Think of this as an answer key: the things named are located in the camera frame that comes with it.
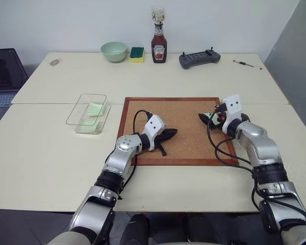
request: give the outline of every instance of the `table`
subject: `table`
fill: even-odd
[[[75,103],[82,93],[106,94],[112,104],[126,96],[228,97],[238,93],[243,104],[287,104],[274,79],[256,54],[222,54],[218,64],[184,70],[179,55],[168,54],[165,64],[129,59],[107,61],[102,54],[50,53],[32,74],[13,104]],[[49,63],[61,59],[56,66]],[[245,61],[258,70],[234,63]]]
[[[0,122],[0,208],[75,211],[114,148],[122,105],[99,135],[65,124],[73,105],[13,105]],[[306,207],[306,128],[290,105],[243,105],[278,144]],[[236,152],[244,156],[235,142]],[[140,166],[116,211],[255,211],[249,173],[226,166]]]

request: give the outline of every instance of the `green bowl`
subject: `green bowl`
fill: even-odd
[[[101,47],[101,52],[109,61],[118,62],[126,57],[127,46],[122,42],[108,42]]]

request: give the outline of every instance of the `floor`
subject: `floor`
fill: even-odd
[[[123,230],[134,213],[117,212],[110,233],[111,245],[119,245]],[[184,213],[145,213],[150,219],[149,245],[187,241]],[[223,244],[281,244],[278,236],[268,234],[256,214],[204,213],[212,222]],[[48,244],[67,231],[71,213],[0,210],[0,245]]]

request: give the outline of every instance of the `ketchup bottle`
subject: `ketchup bottle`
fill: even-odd
[[[167,58],[167,40],[163,35],[162,23],[154,24],[154,37],[151,42],[154,63],[165,63]]]

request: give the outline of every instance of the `cork board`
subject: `cork board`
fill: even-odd
[[[199,113],[214,111],[220,104],[219,98],[156,98],[156,97],[126,97],[118,137],[133,133],[135,113],[144,109],[159,115],[167,124],[166,128],[178,129],[178,132],[162,146],[167,155],[162,156],[159,149],[152,152],[143,151],[138,155],[137,165],[156,166],[224,166],[214,155],[214,148],[207,136],[207,126],[199,119]],[[139,113],[136,118],[135,130],[141,133],[146,124],[145,113]],[[228,138],[220,130],[211,131],[213,142]],[[236,155],[231,141],[221,145],[221,149]],[[219,153],[222,160],[229,164],[238,164],[234,158]]]

